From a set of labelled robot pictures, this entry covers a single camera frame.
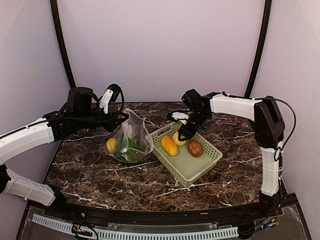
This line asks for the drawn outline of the yellow lemon toy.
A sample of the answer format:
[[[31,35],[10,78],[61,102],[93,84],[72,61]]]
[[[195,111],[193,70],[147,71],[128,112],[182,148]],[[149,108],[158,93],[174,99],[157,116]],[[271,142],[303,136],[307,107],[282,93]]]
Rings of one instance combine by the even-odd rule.
[[[106,142],[106,149],[110,154],[115,154],[117,152],[117,140],[115,138],[110,138]]]

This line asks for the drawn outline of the green bok choy toy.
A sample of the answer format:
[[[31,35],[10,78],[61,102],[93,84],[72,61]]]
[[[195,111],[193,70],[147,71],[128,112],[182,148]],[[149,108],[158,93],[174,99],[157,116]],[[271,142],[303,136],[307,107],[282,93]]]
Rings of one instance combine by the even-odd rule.
[[[132,137],[128,137],[124,130],[120,129],[116,134],[117,151],[113,157],[119,162],[134,164],[141,161],[146,155],[137,144],[136,148],[128,147],[128,138]]]

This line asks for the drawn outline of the clear dotted zip top bag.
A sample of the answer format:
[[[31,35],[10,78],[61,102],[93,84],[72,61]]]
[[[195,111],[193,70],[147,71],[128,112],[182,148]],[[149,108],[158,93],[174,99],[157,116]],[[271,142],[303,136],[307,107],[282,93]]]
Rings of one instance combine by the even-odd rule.
[[[134,164],[153,151],[154,143],[145,126],[146,118],[129,108],[124,113],[128,119],[120,125],[117,134],[106,141],[103,151],[119,162]]]

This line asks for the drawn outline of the light green plastic basket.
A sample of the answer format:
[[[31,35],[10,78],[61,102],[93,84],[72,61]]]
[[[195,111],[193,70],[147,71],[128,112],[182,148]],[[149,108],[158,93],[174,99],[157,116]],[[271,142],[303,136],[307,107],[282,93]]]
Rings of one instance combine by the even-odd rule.
[[[185,188],[189,187],[205,173],[211,170],[223,157],[223,154],[199,133],[193,137],[202,146],[202,155],[193,157],[187,145],[178,148],[176,156],[170,156],[162,147],[164,137],[173,137],[181,127],[180,122],[172,122],[150,134],[154,149],[153,154],[169,170],[174,178]]]

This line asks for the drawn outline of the green lime toy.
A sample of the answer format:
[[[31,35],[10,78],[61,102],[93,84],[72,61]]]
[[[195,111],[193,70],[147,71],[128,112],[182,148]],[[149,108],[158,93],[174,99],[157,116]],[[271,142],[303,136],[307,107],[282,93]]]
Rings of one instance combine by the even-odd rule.
[[[136,148],[137,147],[137,144],[134,139],[128,138],[128,147],[129,148]]]

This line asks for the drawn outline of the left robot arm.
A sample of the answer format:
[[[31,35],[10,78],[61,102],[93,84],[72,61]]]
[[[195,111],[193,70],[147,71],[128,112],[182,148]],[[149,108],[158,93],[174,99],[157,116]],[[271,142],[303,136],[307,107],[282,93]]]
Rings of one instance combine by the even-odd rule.
[[[66,103],[58,111],[43,115],[36,121],[0,137],[0,191],[25,200],[31,200],[50,207],[60,218],[67,218],[70,206],[61,191],[47,184],[35,182],[20,176],[7,168],[10,159],[36,147],[58,142],[83,129],[104,128],[112,132],[125,120],[128,114],[110,108],[118,97],[125,103],[120,86],[111,84],[101,97],[88,87],[71,88]]]

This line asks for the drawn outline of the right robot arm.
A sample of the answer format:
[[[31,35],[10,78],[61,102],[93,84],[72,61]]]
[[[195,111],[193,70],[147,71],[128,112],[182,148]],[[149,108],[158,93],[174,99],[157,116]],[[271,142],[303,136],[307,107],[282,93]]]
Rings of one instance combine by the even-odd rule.
[[[246,98],[225,92],[200,95],[195,89],[186,91],[181,99],[191,112],[178,130],[179,138],[183,141],[193,138],[198,128],[213,114],[236,116],[250,122],[262,154],[261,193],[274,196],[280,189],[280,161],[285,130],[276,99],[271,96]]]

